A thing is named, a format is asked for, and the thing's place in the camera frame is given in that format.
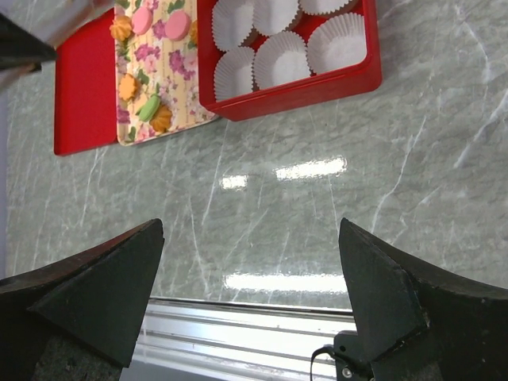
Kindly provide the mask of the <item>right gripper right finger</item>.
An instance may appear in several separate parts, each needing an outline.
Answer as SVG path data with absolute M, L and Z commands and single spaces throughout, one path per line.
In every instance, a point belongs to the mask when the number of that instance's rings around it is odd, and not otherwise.
M 376 380 L 505 380 L 507 291 L 341 220 L 341 266 Z

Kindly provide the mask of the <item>orange fish cookie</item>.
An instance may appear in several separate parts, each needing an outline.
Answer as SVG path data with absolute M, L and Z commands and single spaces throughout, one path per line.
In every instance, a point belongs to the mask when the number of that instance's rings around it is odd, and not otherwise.
M 113 20 L 110 26 L 110 35 L 118 41 L 124 41 L 130 38 L 133 32 L 132 22 L 130 17 L 121 15 Z

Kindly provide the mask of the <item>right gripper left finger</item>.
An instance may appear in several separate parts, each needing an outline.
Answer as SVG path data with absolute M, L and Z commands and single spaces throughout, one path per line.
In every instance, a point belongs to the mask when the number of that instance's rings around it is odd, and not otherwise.
M 152 219 L 1 281 L 3 380 L 118 380 L 131 364 L 164 246 Z

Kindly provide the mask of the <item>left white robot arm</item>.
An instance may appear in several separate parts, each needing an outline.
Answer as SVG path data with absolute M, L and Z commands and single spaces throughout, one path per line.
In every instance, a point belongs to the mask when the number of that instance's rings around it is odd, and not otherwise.
M 57 59 L 56 49 L 80 27 L 114 7 L 113 1 L 70 1 L 32 32 L 1 15 L 1 90 Z

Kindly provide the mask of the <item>orange swirl cookie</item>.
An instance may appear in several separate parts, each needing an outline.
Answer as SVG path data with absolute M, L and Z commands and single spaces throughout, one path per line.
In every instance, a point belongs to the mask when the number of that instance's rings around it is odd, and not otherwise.
M 189 29 L 190 42 L 194 45 L 198 45 L 198 21 L 192 21 Z

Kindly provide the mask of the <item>orange flower cookie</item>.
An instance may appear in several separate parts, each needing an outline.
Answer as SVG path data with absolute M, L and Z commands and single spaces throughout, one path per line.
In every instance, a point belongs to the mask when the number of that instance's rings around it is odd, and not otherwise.
M 137 93 L 137 80 L 130 74 L 125 74 L 118 85 L 118 94 L 120 99 L 129 101 L 134 98 Z

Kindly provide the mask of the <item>green macaron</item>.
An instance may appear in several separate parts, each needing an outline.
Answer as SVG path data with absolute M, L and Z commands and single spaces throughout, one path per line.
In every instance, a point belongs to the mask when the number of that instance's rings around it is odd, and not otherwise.
M 152 95 L 146 103 L 138 110 L 137 116 L 143 122 L 150 121 L 156 111 L 160 107 L 160 97 L 156 94 Z

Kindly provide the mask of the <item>pink macaron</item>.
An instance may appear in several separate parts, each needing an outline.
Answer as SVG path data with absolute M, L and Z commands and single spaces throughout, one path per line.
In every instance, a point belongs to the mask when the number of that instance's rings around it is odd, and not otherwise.
M 133 32 L 136 35 L 145 34 L 152 26 L 152 12 L 145 6 L 138 8 L 131 18 Z
M 174 10 L 169 14 L 164 32 L 169 40 L 179 41 L 188 34 L 190 26 L 191 17 L 184 10 Z

